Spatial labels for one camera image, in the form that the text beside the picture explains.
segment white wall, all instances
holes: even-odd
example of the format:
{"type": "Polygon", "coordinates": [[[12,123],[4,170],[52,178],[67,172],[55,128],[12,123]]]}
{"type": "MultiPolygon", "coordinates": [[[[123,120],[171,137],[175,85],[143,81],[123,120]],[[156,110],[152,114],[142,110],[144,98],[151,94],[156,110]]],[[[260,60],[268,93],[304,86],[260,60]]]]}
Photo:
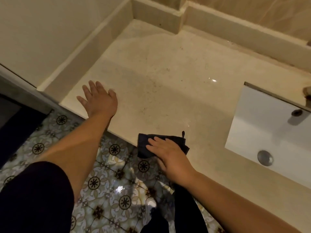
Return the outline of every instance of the white wall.
{"type": "Polygon", "coordinates": [[[39,86],[123,0],[0,0],[0,63],[39,86]]]}

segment beige marble countertop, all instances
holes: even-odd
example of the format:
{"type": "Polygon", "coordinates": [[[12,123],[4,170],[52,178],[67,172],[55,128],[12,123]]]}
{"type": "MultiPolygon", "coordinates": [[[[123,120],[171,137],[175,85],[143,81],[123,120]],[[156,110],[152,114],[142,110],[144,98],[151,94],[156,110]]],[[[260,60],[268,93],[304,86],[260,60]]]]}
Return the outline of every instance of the beige marble countertop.
{"type": "Polygon", "coordinates": [[[181,136],[194,168],[289,222],[311,228],[311,190],[224,148],[245,81],[304,105],[310,74],[185,26],[177,35],[134,20],[60,105],[87,118],[76,95],[88,80],[115,89],[109,131],[181,136]]]}

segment folded cleaning cloth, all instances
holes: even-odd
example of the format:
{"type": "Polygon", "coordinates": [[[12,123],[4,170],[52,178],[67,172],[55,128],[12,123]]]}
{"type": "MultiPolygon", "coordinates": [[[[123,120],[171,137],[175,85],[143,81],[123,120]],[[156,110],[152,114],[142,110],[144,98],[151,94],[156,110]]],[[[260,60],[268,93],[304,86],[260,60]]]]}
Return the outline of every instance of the folded cleaning cloth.
{"type": "Polygon", "coordinates": [[[165,138],[167,138],[167,139],[174,141],[185,154],[187,154],[189,151],[189,147],[185,145],[186,139],[184,138],[185,137],[184,131],[182,132],[182,137],[139,133],[138,134],[138,143],[137,143],[137,148],[138,148],[138,155],[137,156],[139,158],[145,159],[145,158],[150,158],[152,156],[155,156],[154,153],[150,152],[146,148],[146,145],[150,145],[148,142],[148,139],[149,138],[154,139],[155,136],[161,138],[162,140],[165,140],[165,138]]]}

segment wall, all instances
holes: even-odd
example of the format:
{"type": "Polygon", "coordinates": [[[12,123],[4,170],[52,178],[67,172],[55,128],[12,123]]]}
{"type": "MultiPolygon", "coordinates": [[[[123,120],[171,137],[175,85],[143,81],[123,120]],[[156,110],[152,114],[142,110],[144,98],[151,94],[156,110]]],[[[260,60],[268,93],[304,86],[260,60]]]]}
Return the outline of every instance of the wall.
{"type": "Polygon", "coordinates": [[[191,1],[299,39],[311,40],[311,0],[191,1]]]}
{"type": "Polygon", "coordinates": [[[0,0],[0,63],[34,86],[123,0],[0,0]]]}
{"type": "Polygon", "coordinates": [[[152,0],[165,6],[179,10],[186,0],[152,0]]]}

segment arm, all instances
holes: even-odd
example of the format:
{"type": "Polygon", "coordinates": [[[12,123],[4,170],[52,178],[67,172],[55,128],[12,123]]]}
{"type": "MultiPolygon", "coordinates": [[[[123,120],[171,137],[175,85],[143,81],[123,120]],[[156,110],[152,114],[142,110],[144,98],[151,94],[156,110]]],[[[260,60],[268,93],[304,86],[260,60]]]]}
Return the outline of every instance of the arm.
{"type": "Polygon", "coordinates": [[[79,198],[82,185],[92,170],[100,139],[118,106],[114,91],[107,93],[100,82],[95,85],[90,81],[89,85],[90,90],[85,85],[82,87],[86,100],[77,97],[89,118],[36,160],[49,161],[64,170],[75,200],[79,198]]]}
{"type": "Polygon", "coordinates": [[[173,141],[155,137],[146,148],[158,156],[166,176],[186,188],[228,232],[299,233],[277,216],[195,171],[173,141]]]}

